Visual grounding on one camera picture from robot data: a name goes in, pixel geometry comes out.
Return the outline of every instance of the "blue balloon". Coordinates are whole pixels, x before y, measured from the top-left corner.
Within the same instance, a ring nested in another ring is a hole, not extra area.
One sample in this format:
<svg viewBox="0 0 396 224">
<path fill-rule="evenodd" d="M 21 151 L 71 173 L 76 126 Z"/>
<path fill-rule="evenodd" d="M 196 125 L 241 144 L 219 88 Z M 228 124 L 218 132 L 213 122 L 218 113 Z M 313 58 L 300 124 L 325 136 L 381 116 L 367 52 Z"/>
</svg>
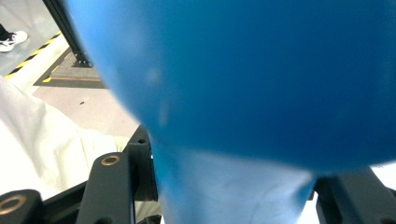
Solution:
<svg viewBox="0 0 396 224">
<path fill-rule="evenodd" d="M 165 221 L 292 223 L 315 176 L 396 157 L 393 1 L 67 2 L 150 132 Z M 286 208 L 250 191 L 294 172 Z"/>
</svg>

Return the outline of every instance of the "white surface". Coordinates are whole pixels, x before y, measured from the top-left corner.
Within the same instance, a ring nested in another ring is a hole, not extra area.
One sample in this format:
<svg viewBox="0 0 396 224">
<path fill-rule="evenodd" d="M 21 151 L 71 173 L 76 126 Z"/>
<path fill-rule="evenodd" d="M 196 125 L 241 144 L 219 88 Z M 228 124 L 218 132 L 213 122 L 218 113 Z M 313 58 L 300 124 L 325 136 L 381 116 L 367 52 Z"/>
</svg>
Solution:
<svg viewBox="0 0 396 224">
<path fill-rule="evenodd" d="M 317 209 L 315 208 L 317 199 L 318 195 L 315 193 L 314 199 L 306 202 L 297 224 L 319 224 Z"/>
<path fill-rule="evenodd" d="M 117 151 L 112 136 L 79 128 L 56 108 L 0 77 L 0 194 L 36 189 L 43 199 L 87 180 L 93 161 Z"/>
<path fill-rule="evenodd" d="M 390 189 L 396 189 L 396 162 L 387 162 L 372 166 L 372 170 L 378 179 Z"/>
</svg>

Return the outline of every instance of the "black metal bar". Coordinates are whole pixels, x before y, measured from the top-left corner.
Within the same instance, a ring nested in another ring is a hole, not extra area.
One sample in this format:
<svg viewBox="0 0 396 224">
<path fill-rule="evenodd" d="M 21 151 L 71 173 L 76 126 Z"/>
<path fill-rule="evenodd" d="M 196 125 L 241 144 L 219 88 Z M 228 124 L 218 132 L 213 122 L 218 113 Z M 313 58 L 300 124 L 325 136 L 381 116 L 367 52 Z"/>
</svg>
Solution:
<svg viewBox="0 0 396 224">
<path fill-rule="evenodd" d="M 42 222 L 43 203 L 36 190 L 16 190 L 0 196 L 1 224 L 36 224 Z"/>
<path fill-rule="evenodd" d="M 128 153 L 131 164 L 137 167 L 139 178 L 134 199 L 142 202 L 158 201 L 149 135 L 142 125 L 134 132 L 123 152 Z"/>
<path fill-rule="evenodd" d="M 44 201 L 46 224 L 76 223 L 86 182 Z"/>
<path fill-rule="evenodd" d="M 315 196 L 315 191 L 312 190 L 311 193 L 309 194 L 308 201 L 314 200 L 314 196 Z"/>
<path fill-rule="evenodd" d="M 393 194 L 393 196 L 395 196 L 395 197 L 396 197 L 396 190 L 395 190 L 395 189 L 388 189 L 388 190 L 390 190 L 390 193 L 392 193 L 392 194 Z"/>
<path fill-rule="evenodd" d="M 371 169 L 319 180 L 321 224 L 396 224 L 396 199 Z"/>
<path fill-rule="evenodd" d="M 43 0 L 43 2 L 77 59 L 74 66 L 92 67 L 92 62 L 90 61 L 87 52 L 79 44 L 74 28 L 67 18 L 64 2 L 62 0 Z"/>
<path fill-rule="evenodd" d="M 93 163 L 77 224 L 135 223 L 131 167 L 125 153 L 109 153 Z"/>
</svg>

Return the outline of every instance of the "gray floor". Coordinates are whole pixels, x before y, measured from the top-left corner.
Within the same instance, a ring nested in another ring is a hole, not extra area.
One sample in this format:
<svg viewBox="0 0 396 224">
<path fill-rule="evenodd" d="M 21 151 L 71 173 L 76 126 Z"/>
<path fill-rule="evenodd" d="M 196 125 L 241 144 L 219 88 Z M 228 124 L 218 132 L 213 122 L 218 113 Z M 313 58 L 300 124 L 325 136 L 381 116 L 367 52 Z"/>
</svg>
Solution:
<svg viewBox="0 0 396 224">
<path fill-rule="evenodd" d="M 1 0 L 0 23 L 9 32 L 23 30 L 29 35 L 29 39 L 11 52 L 0 53 L 3 77 L 59 31 L 42 0 Z"/>
<path fill-rule="evenodd" d="M 74 67 L 73 64 L 76 62 L 76 57 L 73 53 L 69 53 L 64 61 L 52 71 L 50 77 L 52 79 L 60 80 L 89 80 L 89 81 L 101 81 L 98 73 L 94 68 L 88 67 Z"/>
<path fill-rule="evenodd" d="M 40 87 L 34 96 L 58 108 L 84 129 L 131 137 L 138 125 L 109 90 Z"/>
</svg>

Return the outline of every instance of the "person's foot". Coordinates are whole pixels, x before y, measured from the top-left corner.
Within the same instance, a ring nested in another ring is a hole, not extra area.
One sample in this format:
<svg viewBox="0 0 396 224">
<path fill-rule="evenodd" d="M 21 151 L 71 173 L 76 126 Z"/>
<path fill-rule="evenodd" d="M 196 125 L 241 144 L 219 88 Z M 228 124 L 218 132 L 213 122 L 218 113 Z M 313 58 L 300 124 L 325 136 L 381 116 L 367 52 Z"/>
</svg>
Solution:
<svg viewBox="0 0 396 224">
<path fill-rule="evenodd" d="M 9 38 L 7 40 L 0 40 L 0 52 L 12 51 L 17 45 L 24 42 L 26 39 L 27 34 L 24 31 L 9 33 Z"/>
</svg>

